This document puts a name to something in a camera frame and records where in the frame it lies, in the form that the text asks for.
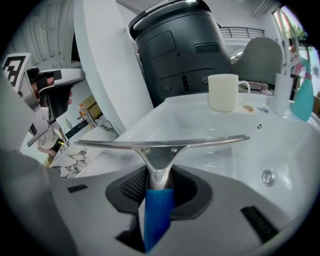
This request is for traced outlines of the pink flat case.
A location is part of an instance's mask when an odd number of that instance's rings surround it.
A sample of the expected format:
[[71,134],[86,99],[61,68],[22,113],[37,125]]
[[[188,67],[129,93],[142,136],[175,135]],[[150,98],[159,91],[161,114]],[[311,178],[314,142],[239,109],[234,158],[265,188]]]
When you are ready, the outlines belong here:
[[255,91],[267,91],[268,90],[268,85],[266,83],[260,83],[260,82],[254,82],[254,81],[249,81],[248,83],[250,85],[251,90],[255,90]]

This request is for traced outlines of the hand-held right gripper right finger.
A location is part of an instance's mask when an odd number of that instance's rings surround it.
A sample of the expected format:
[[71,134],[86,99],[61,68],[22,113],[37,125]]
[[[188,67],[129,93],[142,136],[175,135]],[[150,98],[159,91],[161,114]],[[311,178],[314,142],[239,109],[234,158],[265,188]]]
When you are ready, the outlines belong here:
[[266,256],[282,246],[298,222],[248,185],[187,166],[174,169],[197,182],[196,196],[182,209],[149,256]]

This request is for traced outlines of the large black round machine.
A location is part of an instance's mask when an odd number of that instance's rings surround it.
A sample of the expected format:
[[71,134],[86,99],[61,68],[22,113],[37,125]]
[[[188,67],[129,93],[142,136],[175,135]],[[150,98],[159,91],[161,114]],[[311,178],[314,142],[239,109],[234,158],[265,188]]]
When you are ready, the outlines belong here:
[[154,107],[166,98],[208,91],[208,77],[230,74],[221,30],[204,0],[166,0],[128,25]]

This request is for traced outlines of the cream white mug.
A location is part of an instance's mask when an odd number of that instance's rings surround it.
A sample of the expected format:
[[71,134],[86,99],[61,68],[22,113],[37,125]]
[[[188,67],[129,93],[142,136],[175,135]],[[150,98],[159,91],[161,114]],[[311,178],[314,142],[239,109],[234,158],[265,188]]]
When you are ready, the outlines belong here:
[[[239,80],[236,74],[215,74],[208,79],[208,104],[218,112],[232,112],[238,105],[244,104],[251,93],[251,86],[245,80]],[[238,101],[239,85],[246,86],[247,95]]]

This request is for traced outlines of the cardboard box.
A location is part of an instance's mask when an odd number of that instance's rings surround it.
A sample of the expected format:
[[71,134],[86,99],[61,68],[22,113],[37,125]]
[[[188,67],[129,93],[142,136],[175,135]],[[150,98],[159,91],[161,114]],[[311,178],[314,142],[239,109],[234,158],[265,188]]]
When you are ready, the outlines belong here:
[[83,105],[94,119],[98,119],[103,114],[93,95],[82,101],[80,105]]

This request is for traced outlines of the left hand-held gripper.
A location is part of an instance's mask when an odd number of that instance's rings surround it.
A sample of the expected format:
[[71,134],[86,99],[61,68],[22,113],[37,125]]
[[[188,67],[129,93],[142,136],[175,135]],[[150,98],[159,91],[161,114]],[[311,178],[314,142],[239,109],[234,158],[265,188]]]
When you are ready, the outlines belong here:
[[71,88],[86,77],[82,69],[40,70],[30,53],[0,61],[0,151],[18,151],[25,135],[31,146],[69,106]]

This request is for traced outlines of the chrome sink drain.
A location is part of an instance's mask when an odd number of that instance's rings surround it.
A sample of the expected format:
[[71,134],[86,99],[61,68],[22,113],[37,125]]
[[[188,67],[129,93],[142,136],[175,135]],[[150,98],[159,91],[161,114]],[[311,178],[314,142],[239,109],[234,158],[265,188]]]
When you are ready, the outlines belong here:
[[271,187],[274,185],[276,180],[275,174],[271,170],[265,170],[262,173],[262,181],[267,187]]

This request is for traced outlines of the glass window wall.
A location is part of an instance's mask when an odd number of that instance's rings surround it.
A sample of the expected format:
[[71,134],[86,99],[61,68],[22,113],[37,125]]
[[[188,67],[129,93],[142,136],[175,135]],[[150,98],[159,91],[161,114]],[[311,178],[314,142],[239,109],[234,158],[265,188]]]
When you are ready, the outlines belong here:
[[304,46],[306,48],[311,48],[313,52],[320,49],[311,43],[309,34],[305,31],[301,22],[298,21],[298,18],[287,6],[277,8],[272,15],[276,21],[281,39],[284,39],[283,32],[285,32],[286,37],[292,42],[292,44],[294,44],[294,38],[296,36],[301,47]]

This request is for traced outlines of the grey shell chair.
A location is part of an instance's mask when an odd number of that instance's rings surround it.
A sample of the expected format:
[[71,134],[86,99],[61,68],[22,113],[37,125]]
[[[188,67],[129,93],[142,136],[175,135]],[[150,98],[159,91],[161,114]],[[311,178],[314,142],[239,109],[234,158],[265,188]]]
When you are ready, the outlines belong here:
[[231,70],[240,80],[274,86],[282,66],[283,53],[279,44],[268,37],[257,37],[248,42]]

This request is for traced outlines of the black balcony railing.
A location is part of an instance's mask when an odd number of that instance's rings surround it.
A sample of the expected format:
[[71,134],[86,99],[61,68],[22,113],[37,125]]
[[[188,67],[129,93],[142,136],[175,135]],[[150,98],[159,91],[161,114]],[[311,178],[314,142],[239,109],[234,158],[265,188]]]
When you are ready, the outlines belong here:
[[221,27],[220,32],[224,38],[254,39],[265,36],[263,29],[251,27],[226,26]]

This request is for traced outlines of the white sink basin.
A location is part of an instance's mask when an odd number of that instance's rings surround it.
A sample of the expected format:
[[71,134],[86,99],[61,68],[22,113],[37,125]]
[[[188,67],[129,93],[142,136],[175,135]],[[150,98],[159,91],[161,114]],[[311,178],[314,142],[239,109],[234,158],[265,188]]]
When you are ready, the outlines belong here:
[[[248,105],[221,113],[212,110],[208,95],[174,97],[136,123],[118,140],[124,142],[218,139],[245,135],[249,139],[220,146],[189,148],[175,164],[232,178],[278,206],[291,219],[305,215],[320,191],[320,122],[302,121],[290,110],[284,116],[269,108],[271,97],[254,94]],[[264,107],[262,112],[257,107]],[[262,180],[275,175],[273,186]]]

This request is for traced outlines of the metal squeegee blue handle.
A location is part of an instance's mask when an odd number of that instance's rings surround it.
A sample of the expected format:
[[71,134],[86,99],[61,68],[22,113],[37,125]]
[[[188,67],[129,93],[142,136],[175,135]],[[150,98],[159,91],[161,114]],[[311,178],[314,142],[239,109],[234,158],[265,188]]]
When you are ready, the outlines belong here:
[[111,204],[122,213],[137,216],[145,202],[143,243],[150,252],[164,236],[172,221],[199,217],[211,204],[213,190],[202,178],[175,167],[176,158],[185,150],[221,146],[249,140],[249,136],[169,141],[78,140],[76,145],[133,150],[142,158],[145,171],[135,170],[112,182],[106,190]]

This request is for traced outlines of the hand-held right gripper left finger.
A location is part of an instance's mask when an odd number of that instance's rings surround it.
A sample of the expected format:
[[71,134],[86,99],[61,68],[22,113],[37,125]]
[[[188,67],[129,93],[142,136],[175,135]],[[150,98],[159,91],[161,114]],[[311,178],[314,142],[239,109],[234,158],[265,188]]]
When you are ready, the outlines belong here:
[[57,169],[0,149],[0,194],[23,231],[49,256],[145,256],[138,219],[112,200],[111,172],[65,179]]

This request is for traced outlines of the white marble table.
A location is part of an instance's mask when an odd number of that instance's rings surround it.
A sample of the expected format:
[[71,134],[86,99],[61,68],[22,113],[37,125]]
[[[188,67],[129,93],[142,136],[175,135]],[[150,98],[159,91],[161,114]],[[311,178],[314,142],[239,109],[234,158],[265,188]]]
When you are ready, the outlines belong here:
[[58,170],[62,178],[76,178],[103,151],[101,148],[77,145],[76,141],[114,141],[118,137],[109,120],[101,118],[96,122],[96,127],[87,125],[60,148],[50,167]]

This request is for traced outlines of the teal spray bottle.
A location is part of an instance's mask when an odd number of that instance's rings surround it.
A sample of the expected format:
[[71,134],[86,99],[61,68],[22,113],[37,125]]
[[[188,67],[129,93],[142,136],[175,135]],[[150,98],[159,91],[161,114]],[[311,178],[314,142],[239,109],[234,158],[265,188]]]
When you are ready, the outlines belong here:
[[290,110],[296,117],[307,122],[312,115],[314,105],[311,64],[303,57],[300,57],[299,64],[300,66],[305,67],[305,76],[302,84],[295,93],[294,102],[292,103]]

